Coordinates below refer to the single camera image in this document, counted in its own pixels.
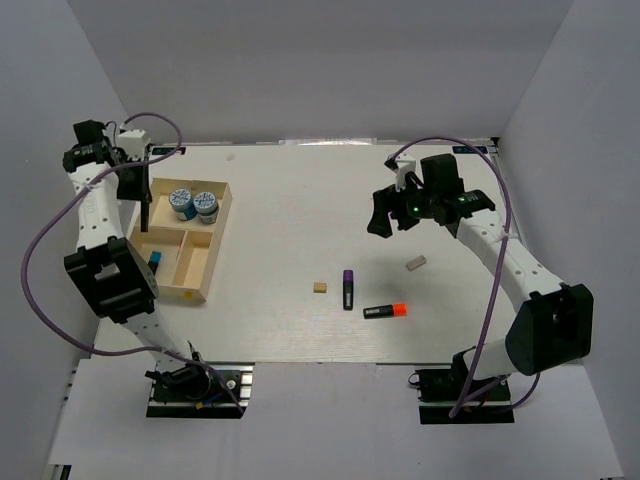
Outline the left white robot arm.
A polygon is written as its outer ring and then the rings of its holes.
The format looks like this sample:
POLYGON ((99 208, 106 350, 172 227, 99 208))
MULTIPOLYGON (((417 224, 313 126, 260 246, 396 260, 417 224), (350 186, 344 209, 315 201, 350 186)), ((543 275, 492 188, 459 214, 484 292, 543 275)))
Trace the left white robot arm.
POLYGON ((201 359, 193 345, 172 333, 156 309, 159 287, 155 266, 126 238, 119 202, 138 202, 141 230, 148 231, 152 194, 148 160, 151 141, 143 130, 122 130, 112 142, 106 125, 86 120, 73 126, 77 143, 63 156, 79 202, 76 251, 64 267, 91 310, 134 335, 152 349, 160 373, 181 368, 172 354, 201 359))

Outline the purple cap highlighter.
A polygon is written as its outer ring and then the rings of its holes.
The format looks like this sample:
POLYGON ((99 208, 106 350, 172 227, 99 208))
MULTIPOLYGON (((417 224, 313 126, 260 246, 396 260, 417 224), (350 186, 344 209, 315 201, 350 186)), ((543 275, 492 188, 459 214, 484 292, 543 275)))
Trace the purple cap highlighter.
POLYGON ((343 271, 342 306, 345 311, 351 311, 354 308, 354 272, 350 269, 343 271))

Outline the yellow cap highlighter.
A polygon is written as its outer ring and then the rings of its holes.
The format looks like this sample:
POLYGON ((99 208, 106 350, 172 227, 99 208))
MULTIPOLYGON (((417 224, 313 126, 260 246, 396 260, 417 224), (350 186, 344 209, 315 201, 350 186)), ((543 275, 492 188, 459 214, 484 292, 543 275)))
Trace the yellow cap highlighter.
POLYGON ((140 231, 147 232, 149 229, 149 208, 150 203, 143 201, 140 204, 140 231))

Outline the orange cap highlighter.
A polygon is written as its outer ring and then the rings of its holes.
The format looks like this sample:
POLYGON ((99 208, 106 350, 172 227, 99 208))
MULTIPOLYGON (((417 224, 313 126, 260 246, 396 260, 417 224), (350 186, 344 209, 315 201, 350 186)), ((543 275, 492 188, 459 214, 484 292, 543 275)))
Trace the orange cap highlighter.
POLYGON ((368 307, 363 310, 364 319, 382 319, 393 317, 404 317, 408 313, 407 306, 404 303, 380 305, 368 307))

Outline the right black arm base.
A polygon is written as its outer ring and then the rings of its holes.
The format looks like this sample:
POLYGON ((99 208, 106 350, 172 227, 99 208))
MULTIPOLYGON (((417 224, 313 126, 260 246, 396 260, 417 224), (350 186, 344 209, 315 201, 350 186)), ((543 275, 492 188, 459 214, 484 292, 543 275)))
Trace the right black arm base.
POLYGON ((450 411, 460 397, 464 380, 454 379, 444 367, 416 370, 408 377, 408 386, 418 395, 421 425, 512 424, 511 392, 505 377, 500 380, 473 381, 457 414, 450 411))

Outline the blue slime jar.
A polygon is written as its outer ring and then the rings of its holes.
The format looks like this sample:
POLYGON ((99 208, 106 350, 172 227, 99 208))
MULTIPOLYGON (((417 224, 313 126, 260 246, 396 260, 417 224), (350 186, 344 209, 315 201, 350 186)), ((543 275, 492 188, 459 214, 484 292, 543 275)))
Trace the blue slime jar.
POLYGON ((219 202, 213 192, 203 191, 193 199, 193 205, 202 223, 214 224, 219 213, 219 202))
POLYGON ((181 221, 188 221, 197 216, 194 198, 187 188, 179 188, 172 191, 168 197, 169 204, 175 216, 181 221))

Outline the blue cap highlighter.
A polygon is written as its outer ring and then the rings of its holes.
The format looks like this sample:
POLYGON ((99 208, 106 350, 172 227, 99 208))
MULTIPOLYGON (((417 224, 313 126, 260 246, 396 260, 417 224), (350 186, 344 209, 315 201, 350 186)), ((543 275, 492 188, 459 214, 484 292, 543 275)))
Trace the blue cap highlighter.
POLYGON ((157 273, 161 258, 162 258, 162 253, 160 251, 151 252, 147 265, 149 266, 153 274, 157 273))

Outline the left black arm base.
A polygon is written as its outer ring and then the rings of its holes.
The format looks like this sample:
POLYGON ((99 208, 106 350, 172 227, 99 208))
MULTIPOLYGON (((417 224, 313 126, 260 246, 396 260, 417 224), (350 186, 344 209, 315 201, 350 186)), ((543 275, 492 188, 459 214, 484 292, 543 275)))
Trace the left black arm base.
POLYGON ((147 371, 151 380, 146 416, 172 419, 241 419, 249 405, 253 384, 252 364, 213 364, 224 381, 209 382, 195 376, 191 367, 178 373, 178 380, 161 380, 157 371, 147 371))

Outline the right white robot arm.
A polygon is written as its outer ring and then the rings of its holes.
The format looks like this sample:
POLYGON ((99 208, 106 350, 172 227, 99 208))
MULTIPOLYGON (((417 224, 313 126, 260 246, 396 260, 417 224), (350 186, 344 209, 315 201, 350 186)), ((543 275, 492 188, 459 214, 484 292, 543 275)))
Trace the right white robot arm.
POLYGON ((508 238, 494 202, 468 190, 453 155, 385 163, 394 184, 373 195, 367 226, 382 238, 409 230, 423 219, 445 227, 498 280, 516 316, 506 336, 463 354, 451 374, 453 390, 472 399, 488 379, 519 372, 532 376, 586 357, 591 350, 594 298, 583 284, 569 285, 551 273, 517 239, 508 238))

